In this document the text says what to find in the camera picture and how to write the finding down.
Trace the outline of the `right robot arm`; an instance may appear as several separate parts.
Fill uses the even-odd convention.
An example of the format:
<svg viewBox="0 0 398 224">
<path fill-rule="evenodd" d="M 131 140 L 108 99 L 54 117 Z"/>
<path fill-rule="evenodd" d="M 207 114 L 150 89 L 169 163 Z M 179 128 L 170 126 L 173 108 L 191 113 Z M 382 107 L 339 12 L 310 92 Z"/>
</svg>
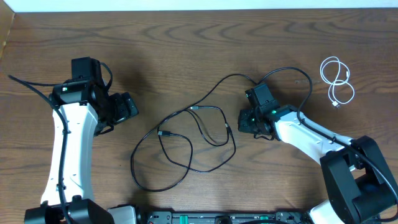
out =
<svg viewBox="0 0 398 224">
<path fill-rule="evenodd" d="M 336 134 L 291 105 L 281 106 L 265 84 L 246 91 L 238 129 L 300 149 L 322 169 L 328 200 L 308 211 L 312 223 L 377 223 L 397 205 L 397 183 L 375 140 Z"/>
</svg>

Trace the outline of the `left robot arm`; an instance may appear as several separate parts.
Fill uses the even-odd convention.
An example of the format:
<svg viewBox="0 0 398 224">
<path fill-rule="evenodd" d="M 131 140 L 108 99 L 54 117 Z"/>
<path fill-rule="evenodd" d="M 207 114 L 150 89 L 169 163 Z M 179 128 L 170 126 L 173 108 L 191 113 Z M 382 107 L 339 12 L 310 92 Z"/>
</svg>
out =
<svg viewBox="0 0 398 224">
<path fill-rule="evenodd" d="M 49 179 L 40 206 L 26 210 L 25 223 L 135 223 L 132 206 L 106 210 L 91 184 L 93 139 L 139 111 L 128 92 L 109 94 L 106 64 L 90 57 L 71 62 L 72 77 L 45 98 L 53 109 L 55 137 Z"/>
</svg>

